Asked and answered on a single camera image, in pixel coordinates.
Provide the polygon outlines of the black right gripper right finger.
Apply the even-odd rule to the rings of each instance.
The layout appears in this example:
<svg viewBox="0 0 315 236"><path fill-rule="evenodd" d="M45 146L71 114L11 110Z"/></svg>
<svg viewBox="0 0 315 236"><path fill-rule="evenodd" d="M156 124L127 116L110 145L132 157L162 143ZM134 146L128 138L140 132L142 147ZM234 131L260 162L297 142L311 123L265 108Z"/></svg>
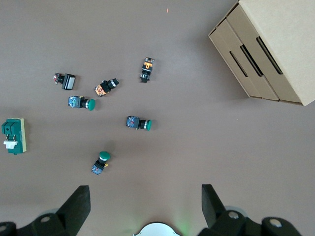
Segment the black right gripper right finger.
<svg viewBox="0 0 315 236"><path fill-rule="evenodd" d="M236 210L227 210L211 184L202 185L202 212L207 228L200 236L299 236L287 220L265 217L258 224Z"/></svg>

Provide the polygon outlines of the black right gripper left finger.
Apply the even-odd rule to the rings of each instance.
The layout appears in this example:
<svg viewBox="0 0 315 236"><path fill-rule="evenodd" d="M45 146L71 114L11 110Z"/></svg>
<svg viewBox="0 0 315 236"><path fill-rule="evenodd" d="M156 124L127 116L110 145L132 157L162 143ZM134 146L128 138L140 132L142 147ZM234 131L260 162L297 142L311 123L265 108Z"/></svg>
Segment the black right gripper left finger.
<svg viewBox="0 0 315 236"><path fill-rule="evenodd" d="M1 222L0 234L2 236L75 236L90 212L90 189L87 185L81 185L55 213L43 214L19 229L14 222Z"/></svg>

